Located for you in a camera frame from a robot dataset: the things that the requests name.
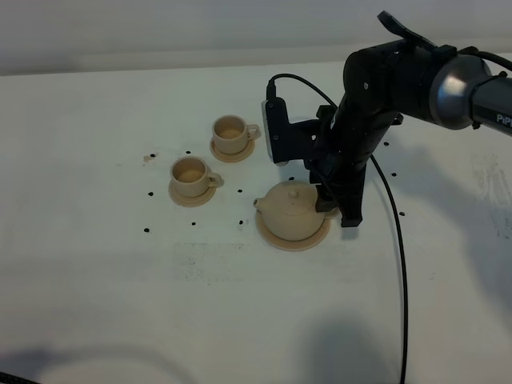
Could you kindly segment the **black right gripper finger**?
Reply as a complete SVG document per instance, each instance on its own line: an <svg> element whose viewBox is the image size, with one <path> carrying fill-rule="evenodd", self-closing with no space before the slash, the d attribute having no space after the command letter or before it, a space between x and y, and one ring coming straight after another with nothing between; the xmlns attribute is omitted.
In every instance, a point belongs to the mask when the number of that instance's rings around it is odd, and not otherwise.
<svg viewBox="0 0 512 384"><path fill-rule="evenodd" d="M338 201L342 214L341 227L357 227L362 222L362 199L365 184L365 167L344 176L337 184Z"/></svg>
<svg viewBox="0 0 512 384"><path fill-rule="evenodd" d="M315 209L319 213L328 213L337 209L337 203L330 196L327 188L323 185L323 182L318 181L315 184L317 191L317 201L315 203Z"/></svg>

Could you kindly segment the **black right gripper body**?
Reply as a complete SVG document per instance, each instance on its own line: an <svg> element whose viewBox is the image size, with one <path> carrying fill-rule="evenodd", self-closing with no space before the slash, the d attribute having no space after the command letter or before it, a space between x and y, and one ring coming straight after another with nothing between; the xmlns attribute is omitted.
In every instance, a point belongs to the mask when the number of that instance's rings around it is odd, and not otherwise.
<svg viewBox="0 0 512 384"><path fill-rule="evenodd" d="M389 127L400 122L389 92L347 92L339 106L322 105L317 117L291 123L285 100L275 98L275 162L302 160L309 181L322 192L361 189L366 163Z"/></svg>

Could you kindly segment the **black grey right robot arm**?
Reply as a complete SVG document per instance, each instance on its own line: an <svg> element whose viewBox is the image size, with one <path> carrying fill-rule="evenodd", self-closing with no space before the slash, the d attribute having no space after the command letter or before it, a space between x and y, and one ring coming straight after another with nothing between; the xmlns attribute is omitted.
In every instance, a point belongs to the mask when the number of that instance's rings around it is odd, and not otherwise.
<svg viewBox="0 0 512 384"><path fill-rule="evenodd" d="M348 57L339 104L327 102L314 119L292 123L274 81L262 104L270 159L303 161L317 187L315 209L339 209L344 227L361 223L367 161L404 117L450 130L511 132L511 80L489 69L495 63L510 71L510 61L474 47L436 46L387 12L378 20L397 40Z"/></svg>

